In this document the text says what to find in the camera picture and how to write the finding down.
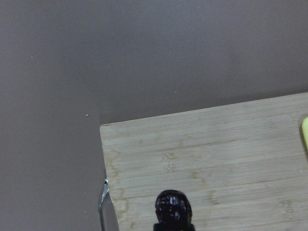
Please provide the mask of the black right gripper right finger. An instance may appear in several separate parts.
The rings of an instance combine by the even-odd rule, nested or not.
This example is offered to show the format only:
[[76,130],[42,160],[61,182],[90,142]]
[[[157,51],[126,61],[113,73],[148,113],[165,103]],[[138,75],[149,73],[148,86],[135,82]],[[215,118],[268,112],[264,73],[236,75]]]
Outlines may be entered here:
[[173,228],[174,231],[195,231],[195,226],[190,223],[190,224],[187,224],[187,225],[176,225],[174,228]]

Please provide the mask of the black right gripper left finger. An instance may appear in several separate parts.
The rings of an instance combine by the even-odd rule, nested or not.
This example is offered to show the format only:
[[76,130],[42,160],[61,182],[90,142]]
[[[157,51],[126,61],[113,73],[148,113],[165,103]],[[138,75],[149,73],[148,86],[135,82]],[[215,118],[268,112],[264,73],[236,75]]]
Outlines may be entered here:
[[171,229],[170,227],[165,227],[160,223],[156,223],[153,226],[153,231],[173,231],[173,229]]

